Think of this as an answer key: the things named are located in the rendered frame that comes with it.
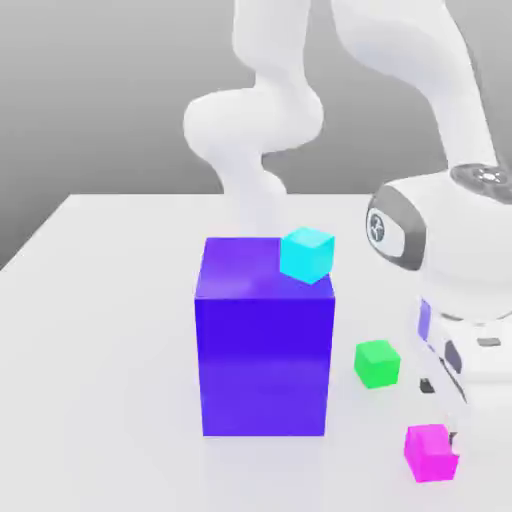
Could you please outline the small cyan cube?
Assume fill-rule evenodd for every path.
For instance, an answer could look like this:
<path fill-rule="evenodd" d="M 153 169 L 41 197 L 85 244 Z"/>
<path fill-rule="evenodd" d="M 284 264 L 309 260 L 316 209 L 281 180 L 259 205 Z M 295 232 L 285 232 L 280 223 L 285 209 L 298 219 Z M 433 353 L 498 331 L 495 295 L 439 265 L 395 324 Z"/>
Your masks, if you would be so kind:
<path fill-rule="evenodd" d="M 279 270 L 282 274 L 312 285 L 333 267 L 335 236 L 301 227 L 280 239 Z"/>

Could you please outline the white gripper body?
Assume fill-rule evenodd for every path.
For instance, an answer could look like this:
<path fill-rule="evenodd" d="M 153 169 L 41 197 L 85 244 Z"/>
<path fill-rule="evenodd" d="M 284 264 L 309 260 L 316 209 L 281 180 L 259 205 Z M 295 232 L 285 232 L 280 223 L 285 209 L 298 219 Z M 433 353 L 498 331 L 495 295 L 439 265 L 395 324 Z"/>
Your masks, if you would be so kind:
<path fill-rule="evenodd" d="M 420 389 L 432 395 L 448 427 L 458 427 L 467 411 L 468 354 L 470 331 L 462 320 L 438 312 L 422 297 L 415 305 L 415 338 L 412 342 L 420 378 Z"/>

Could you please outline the small green cube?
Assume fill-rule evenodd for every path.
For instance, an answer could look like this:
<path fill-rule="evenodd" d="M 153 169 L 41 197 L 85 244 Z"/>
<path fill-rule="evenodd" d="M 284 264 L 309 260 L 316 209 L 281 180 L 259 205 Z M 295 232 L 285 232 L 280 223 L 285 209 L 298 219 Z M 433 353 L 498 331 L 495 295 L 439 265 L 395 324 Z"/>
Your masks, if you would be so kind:
<path fill-rule="evenodd" d="M 356 345 L 354 370 L 367 389 L 395 385 L 401 357 L 387 340 L 372 340 Z"/>

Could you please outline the small magenta cube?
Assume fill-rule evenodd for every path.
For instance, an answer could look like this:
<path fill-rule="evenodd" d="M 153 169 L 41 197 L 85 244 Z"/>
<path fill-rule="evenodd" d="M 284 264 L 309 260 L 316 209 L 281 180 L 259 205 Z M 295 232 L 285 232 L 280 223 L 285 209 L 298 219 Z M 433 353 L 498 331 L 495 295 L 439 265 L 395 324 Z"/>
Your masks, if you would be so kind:
<path fill-rule="evenodd" d="M 451 481 L 459 463 L 444 424 L 409 426 L 404 457 L 417 483 Z"/>

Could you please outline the large purple box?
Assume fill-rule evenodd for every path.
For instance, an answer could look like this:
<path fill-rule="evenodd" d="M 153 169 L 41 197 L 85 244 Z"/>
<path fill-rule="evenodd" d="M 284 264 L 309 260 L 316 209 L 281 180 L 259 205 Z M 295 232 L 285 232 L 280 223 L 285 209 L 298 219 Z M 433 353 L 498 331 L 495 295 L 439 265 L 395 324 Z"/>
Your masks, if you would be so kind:
<path fill-rule="evenodd" d="M 335 292 L 279 270 L 277 238 L 209 237 L 195 297 L 206 437 L 324 435 Z"/>

